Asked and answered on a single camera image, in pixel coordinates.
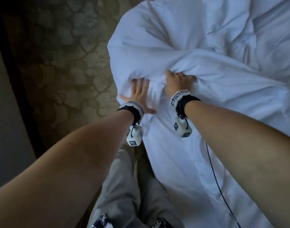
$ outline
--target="floor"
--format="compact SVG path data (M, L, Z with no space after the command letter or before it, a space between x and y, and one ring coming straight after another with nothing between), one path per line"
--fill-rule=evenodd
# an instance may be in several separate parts
M48 149L115 111L107 43L143 0L19 0L2 12L28 100Z

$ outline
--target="black wrist strap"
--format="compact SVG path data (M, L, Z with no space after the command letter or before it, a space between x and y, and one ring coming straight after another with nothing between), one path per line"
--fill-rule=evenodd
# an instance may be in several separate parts
M178 106L176 108L179 118L181 119L187 118L185 114L185 106L190 101L201 101L201 100L192 95L183 96L182 99L178 102Z
M132 114L134 116L134 121L133 121L132 125L136 125L137 122L139 122L139 120L141 119L141 115L140 115L139 111L133 106L123 106L123 107L119 108L117 111L120 111L120 110L129 110L130 112L132 112Z

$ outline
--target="bed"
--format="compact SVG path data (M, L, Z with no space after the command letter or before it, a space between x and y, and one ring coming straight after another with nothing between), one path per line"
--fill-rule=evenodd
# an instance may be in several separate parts
M151 80L148 105L158 113L144 117L143 141L186 228L272 227L209 149L230 213L205 141L193 126L184 139L172 128L164 73L195 75L201 100L290 136L290 0L144 1L122 17L108 51L118 94L128 96L134 78Z

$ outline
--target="gray pants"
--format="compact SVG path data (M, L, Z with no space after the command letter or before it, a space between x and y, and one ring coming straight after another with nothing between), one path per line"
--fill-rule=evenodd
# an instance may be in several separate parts
M146 157L138 160L138 184L141 204L137 206L137 187L133 180L134 151L120 149L105 179L101 195L91 213L87 228L106 214L116 228L152 227L156 218L164 218L174 228L184 228L168 193L154 177Z

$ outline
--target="white comforter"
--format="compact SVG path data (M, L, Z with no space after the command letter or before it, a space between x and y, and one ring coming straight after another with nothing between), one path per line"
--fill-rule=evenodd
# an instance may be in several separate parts
M118 93L133 78L151 80L142 121L156 178L192 227L271 227L256 204L193 127L180 139L164 92L167 69L198 77L192 92L205 102L263 121L290 136L290 0L155 0L127 12L108 43Z

